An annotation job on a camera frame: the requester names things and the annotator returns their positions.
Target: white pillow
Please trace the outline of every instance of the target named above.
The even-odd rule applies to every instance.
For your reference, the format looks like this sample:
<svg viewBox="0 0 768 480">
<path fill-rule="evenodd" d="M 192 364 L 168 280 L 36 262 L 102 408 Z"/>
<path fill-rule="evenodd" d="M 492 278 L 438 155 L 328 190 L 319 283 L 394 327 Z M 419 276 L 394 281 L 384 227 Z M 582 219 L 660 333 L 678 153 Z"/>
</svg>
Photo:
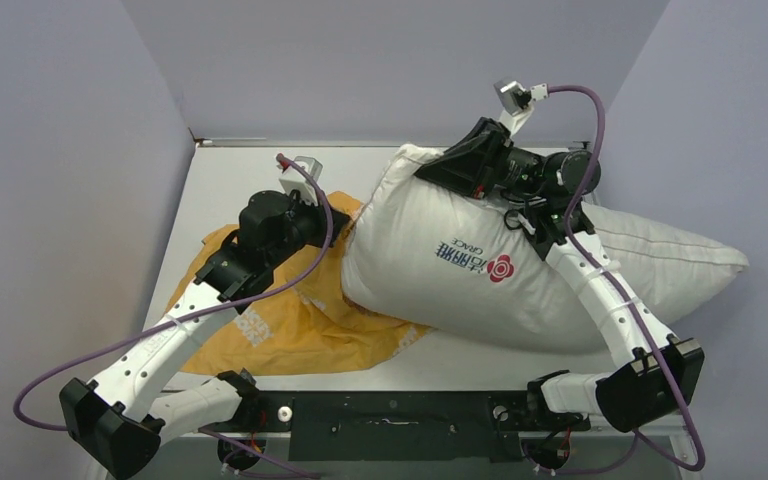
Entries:
<svg viewBox="0 0 768 480">
<path fill-rule="evenodd" d="M 414 145 L 396 153 L 357 219 L 343 293 L 369 310 L 476 340 L 552 352 L 603 348 L 570 287 L 521 232 L 504 227 L 506 206 L 413 176 L 441 153 Z M 666 324 L 748 266 L 739 251 L 700 235 L 594 205 L 584 212 L 620 273 Z M 508 261 L 510 276 L 488 273 L 490 262 Z"/>
</svg>

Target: gray wall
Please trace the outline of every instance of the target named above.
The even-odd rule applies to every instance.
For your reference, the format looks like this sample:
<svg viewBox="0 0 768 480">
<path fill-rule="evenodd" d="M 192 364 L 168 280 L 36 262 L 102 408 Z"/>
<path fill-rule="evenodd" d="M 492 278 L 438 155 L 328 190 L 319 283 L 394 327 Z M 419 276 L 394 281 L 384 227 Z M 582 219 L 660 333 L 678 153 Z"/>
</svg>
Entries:
<svg viewBox="0 0 768 480">
<path fill-rule="evenodd" d="M 10 406 L 43 370 L 141 326 L 191 154 L 118 1 L 0 0 L 0 479 L 83 478 L 65 434 Z M 27 410 L 62 421 L 65 380 Z"/>
<path fill-rule="evenodd" d="M 744 251 L 703 344 L 705 478 L 768 478 L 768 2 L 672 0 L 608 112 L 602 200 Z"/>
<path fill-rule="evenodd" d="M 610 102 L 667 0 L 123 0 L 202 137 L 449 143 L 492 84 L 583 83 Z M 560 99 L 519 139 L 584 140 Z"/>
</svg>

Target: cable tie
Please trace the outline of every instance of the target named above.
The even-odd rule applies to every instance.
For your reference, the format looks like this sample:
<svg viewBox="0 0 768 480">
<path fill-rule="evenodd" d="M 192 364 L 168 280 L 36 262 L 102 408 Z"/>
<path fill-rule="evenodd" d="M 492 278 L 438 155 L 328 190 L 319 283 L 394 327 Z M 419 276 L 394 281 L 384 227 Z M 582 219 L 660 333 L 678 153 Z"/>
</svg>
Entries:
<svg viewBox="0 0 768 480">
<path fill-rule="evenodd" d="M 178 320 L 178 318 L 176 318 L 176 317 L 173 317 L 172 315 L 170 315 L 170 314 L 168 314 L 168 313 L 167 313 L 166 315 L 164 315 L 164 316 L 163 316 L 163 318 L 164 318 L 164 319 L 169 319 L 169 320 L 171 320 L 171 321 L 172 321 L 172 323 L 174 323 L 174 324 L 176 325 L 176 326 L 175 326 L 175 328 L 176 328 L 176 329 L 178 329 L 178 330 L 180 330 L 180 331 L 184 332 L 184 335 L 186 335 L 188 339 L 192 340 L 192 341 L 193 341 L 193 343 L 195 343 L 196 345 L 198 345 L 198 346 L 199 346 L 199 348 L 201 348 L 201 347 L 202 347 L 202 343 L 200 343 L 198 340 L 196 340 L 195 338 L 193 338 L 193 334 L 192 334 L 192 332 L 190 332 L 190 330 L 189 330 L 189 329 L 187 329 L 186 327 L 184 327 L 184 323 L 183 323 L 183 322 L 181 322 L 180 320 Z"/>
<path fill-rule="evenodd" d="M 584 287 L 586 287 L 588 283 L 592 282 L 593 279 L 601 277 L 605 274 L 605 272 L 616 272 L 619 269 L 620 262 L 611 260 L 607 265 L 601 265 L 599 268 L 592 270 L 587 275 L 585 275 L 584 278 L 581 279 L 575 288 L 573 288 L 575 295 L 578 296 L 581 291 L 584 290 Z"/>
<path fill-rule="evenodd" d="M 635 295 L 634 297 L 631 298 L 631 300 L 629 300 L 627 302 L 623 302 L 623 303 L 617 305 L 616 307 L 608 310 L 608 313 L 605 314 L 604 317 L 599 319 L 599 322 L 597 323 L 597 325 L 599 325 L 599 328 L 602 328 L 602 325 L 604 325 L 604 322 L 607 319 L 611 318 L 614 315 L 614 313 L 616 313 L 617 311 L 622 310 L 624 308 L 628 308 L 630 305 L 633 305 L 633 304 L 636 304 L 636 303 L 641 303 L 641 301 L 640 301 L 640 297 Z"/>
</svg>

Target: yellow cloth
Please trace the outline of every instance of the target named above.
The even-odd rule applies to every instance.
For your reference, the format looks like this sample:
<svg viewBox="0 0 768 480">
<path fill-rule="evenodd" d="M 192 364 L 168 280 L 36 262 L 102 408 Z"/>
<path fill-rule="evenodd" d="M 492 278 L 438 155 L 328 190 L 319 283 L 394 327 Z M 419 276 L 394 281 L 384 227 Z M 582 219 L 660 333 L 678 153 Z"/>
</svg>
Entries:
<svg viewBox="0 0 768 480">
<path fill-rule="evenodd" d="M 331 205 L 353 214 L 361 202 L 342 193 L 328 196 Z M 204 239 L 204 248 L 169 301 L 181 296 L 236 225 L 227 225 Z M 354 222 L 340 234 L 319 267 L 294 288 L 253 303 L 211 337 L 181 369 L 215 375 L 246 368 L 253 375 L 294 375 L 363 370 L 402 351 L 425 335 L 428 327 L 365 311 L 343 296 L 340 262 Z M 304 271 L 319 252 L 305 247 L 275 270 L 276 288 Z"/>
</svg>

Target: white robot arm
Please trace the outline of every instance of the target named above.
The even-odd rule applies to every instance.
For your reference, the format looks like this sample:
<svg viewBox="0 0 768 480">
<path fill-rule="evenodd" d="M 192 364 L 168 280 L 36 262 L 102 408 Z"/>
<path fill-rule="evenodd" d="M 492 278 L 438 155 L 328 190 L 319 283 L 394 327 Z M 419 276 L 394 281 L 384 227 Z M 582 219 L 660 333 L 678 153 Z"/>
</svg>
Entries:
<svg viewBox="0 0 768 480">
<path fill-rule="evenodd" d="M 596 375 L 555 372 L 530 382 L 525 416 L 535 425 L 545 426 L 558 425 L 565 414 L 576 418 L 598 414 L 617 430 L 627 432 L 671 413 L 677 407 L 676 399 L 655 362 L 653 346 L 676 377 L 686 402 L 692 397 L 704 359 L 701 348 L 693 339 L 679 341 L 634 296 L 580 204 L 570 207 L 573 238 L 568 236 L 563 217 L 574 198 L 572 192 L 585 178 L 588 152 L 541 157 L 514 148 L 512 131 L 531 115 L 533 103 L 548 95 L 546 85 L 526 90 L 516 82 L 503 81 L 497 84 L 497 91 L 505 105 L 502 120 L 482 118 L 465 139 L 421 167 L 416 176 L 474 198 L 497 187 L 521 196 L 523 207 L 509 211 L 514 215 L 505 215 L 505 223 L 516 219 L 540 258 L 569 284 L 605 339 L 617 367 L 612 373 Z M 316 160 L 300 157 L 296 162 L 314 179 L 318 177 L 321 165 Z M 224 372 L 197 388 L 160 396 L 186 360 L 248 306 L 224 309 L 223 304 L 263 293 L 272 284 L 275 267 L 305 245 L 324 244 L 325 215 L 316 192 L 298 172 L 281 166 L 281 184 L 287 193 L 260 192 L 250 199 L 240 213 L 240 230 L 226 238 L 159 322 L 177 325 L 157 327 L 157 333 L 89 382 L 73 379 L 61 390 L 70 436 L 115 478 L 133 476 L 163 443 L 230 420 L 258 394 L 254 379 L 244 371 Z M 598 180 L 597 173 L 587 185 L 588 192 Z M 349 218 L 329 211 L 333 231 L 339 232 Z M 598 261 L 588 259 L 575 243 Z M 630 300 L 619 294 L 606 272 Z M 633 319 L 632 308 L 640 312 L 654 342 Z"/>
<path fill-rule="evenodd" d="M 314 181 L 322 169 L 312 158 L 297 157 L 295 163 Z M 251 303 L 246 299 L 265 296 L 277 266 L 305 245 L 324 245 L 327 218 L 332 232 L 348 224 L 342 212 L 328 207 L 325 213 L 301 174 L 283 162 L 280 167 L 286 193 L 263 191 L 251 197 L 240 213 L 240 229 L 199 269 L 151 329 L 157 331 L 89 382 L 72 379 L 60 391 L 69 435 L 115 478 L 136 474 L 163 443 L 231 419 L 241 403 L 257 394 L 245 371 L 224 372 L 172 395 L 161 396 L 161 390 L 207 339 Z M 243 303 L 227 308 L 233 301 Z M 176 325 L 162 325 L 169 322 Z"/>
</svg>

